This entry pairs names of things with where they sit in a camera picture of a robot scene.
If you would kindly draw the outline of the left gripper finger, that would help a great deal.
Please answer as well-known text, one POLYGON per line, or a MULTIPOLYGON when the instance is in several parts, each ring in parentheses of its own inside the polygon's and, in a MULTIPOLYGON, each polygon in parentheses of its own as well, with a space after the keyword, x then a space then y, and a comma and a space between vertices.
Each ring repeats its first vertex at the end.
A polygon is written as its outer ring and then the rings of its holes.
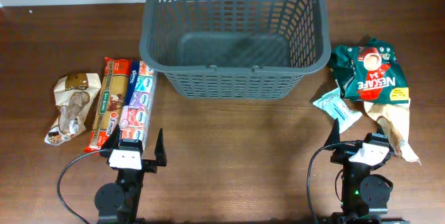
POLYGON ((118 149, 119 140, 120 140, 120 126, 117 125, 114 128, 112 134, 108 137, 108 139, 102 145, 100 156, 101 157, 110 157, 111 152, 114 149, 118 149))
POLYGON ((154 155, 156 158, 156 165, 166 167, 167 166, 167 156, 165 152, 165 146, 163 141, 163 129, 159 129, 159 134, 156 141, 156 146, 154 150, 154 155))

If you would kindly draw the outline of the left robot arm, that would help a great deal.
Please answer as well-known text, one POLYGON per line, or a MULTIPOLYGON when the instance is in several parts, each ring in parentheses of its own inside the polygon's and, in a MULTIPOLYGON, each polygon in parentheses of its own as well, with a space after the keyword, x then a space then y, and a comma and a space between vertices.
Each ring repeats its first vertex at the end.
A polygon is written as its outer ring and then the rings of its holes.
POLYGON ((155 159, 143 159, 143 144, 138 139, 121 139, 116 127, 102 145, 100 155, 118 172, 117 179, 103 185, 95 195, 98 223, 146 223, 137 217, 144 176, 157 173, 157 168, 167 166, 167 156, 160 129, 154 149, 155 159))

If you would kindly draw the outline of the green Nescafe coffee bag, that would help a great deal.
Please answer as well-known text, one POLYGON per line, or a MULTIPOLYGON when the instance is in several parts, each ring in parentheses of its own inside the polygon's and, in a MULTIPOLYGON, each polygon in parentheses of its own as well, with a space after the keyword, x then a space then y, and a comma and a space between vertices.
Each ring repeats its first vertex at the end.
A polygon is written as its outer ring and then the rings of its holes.
POLYGON ((327 66, 341 98, 362 102, 365 113, 380 125, 396 155, 420 163, 409 144, 410 89, 394 47, 375 38, 364 46, 339 45, 332 49, 327 66))

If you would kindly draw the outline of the San Remo spaghetti packet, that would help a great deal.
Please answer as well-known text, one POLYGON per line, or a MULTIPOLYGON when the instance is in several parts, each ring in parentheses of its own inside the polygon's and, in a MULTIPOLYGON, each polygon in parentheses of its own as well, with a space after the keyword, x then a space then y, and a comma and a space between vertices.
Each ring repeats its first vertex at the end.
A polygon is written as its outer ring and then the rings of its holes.
POLYGON ((90 142, 84 152, 100 150, 118 125, 127 94, 131 60, 105 58, 106 66, 99 93, 90 142))

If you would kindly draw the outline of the white teal wipes packet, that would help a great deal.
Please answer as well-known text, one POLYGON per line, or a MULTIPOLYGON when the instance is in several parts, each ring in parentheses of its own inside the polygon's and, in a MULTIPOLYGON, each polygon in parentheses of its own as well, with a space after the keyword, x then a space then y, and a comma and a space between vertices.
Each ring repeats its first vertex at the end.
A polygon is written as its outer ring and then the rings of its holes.
POLYGON ((313 102, 313 105, 324 110, 334 120, 339 121, 339 133, 342 134, 361 117, 362 113, 348 108, 341 98, 340 88, 335 88, 325 93, 320 99, 313 102))

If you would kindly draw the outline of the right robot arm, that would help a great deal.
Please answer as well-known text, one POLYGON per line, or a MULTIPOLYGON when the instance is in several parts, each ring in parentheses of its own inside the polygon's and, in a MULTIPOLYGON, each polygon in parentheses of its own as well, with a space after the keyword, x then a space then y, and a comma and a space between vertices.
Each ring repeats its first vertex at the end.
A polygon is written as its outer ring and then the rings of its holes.
POLYGON ((324 148, 332 152, 330 161, 341 169, 341 211, 324 223, 334 224, 403 224, 402 218, 383 218, 394 184, 386 177, 373 174, 394 156, 388 138, 379 131, 368 133, 363 140, 341 141, 339 121, 335 120, 324 148))

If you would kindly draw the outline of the brown cookie bag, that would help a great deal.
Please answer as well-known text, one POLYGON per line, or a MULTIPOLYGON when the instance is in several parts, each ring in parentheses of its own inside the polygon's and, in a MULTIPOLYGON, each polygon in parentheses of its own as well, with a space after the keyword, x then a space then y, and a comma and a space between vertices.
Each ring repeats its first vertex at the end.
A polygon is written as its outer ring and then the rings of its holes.
POLYGON ((54 87, 59 115, 45 136, 45 143, 60 145, 85 131, 86 116, 101 88, 97 73, 73 73, 59 79, 54 87))

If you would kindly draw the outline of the Kleenex tissue multipack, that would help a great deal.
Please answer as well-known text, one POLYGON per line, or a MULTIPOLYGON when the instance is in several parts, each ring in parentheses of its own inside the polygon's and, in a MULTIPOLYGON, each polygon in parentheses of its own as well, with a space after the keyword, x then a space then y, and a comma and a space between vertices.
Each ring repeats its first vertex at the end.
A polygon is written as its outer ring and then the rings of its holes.
POLYGON ((127 86, 122 115, 120 116, 120 138, 134 139, 147 144, 148 129, 157 72, 144 61, 133 61, 127 86))

